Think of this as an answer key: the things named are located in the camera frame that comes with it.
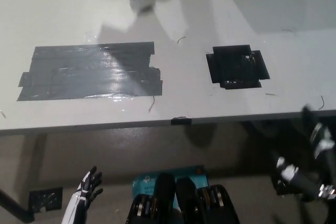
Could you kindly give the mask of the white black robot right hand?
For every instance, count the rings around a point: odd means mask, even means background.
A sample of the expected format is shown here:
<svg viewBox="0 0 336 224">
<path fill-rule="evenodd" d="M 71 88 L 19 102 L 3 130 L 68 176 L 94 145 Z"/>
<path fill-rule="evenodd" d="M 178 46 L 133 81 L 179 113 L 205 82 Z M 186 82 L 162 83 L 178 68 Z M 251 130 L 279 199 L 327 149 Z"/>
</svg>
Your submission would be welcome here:
<svg viewBox="0 0 336 224">
<path fill-rule="evenodd" d="M 299 167 L 272 151 L 271 160 L 275 165 L 275 171 L 282 182 L 299 189 L 309 198 L 335 200 L 335 140 L 329 128 L 319 120 L 309 106 L 302 108 L 301 115 L 313 158 L 320 165 L 321 182 L 314 182 Z"/>
</svg>

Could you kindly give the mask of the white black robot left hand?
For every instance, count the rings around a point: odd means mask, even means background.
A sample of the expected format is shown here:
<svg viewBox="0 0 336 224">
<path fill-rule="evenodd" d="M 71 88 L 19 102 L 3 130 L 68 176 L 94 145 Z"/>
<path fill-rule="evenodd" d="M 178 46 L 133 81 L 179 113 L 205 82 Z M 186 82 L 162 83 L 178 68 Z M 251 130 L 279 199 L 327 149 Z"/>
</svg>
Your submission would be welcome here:
<svg viewBox="0 0 336 224">
<path fill-rule="evenodd" d="M 103 188 L 97 189 L 102 183 L 102 172 L 96 171 L 97 167 L 94 166 L 80 181 L 67 205 L 61 224 L 86 223 L 90 205 L 103 192 Z"/>
</svg>

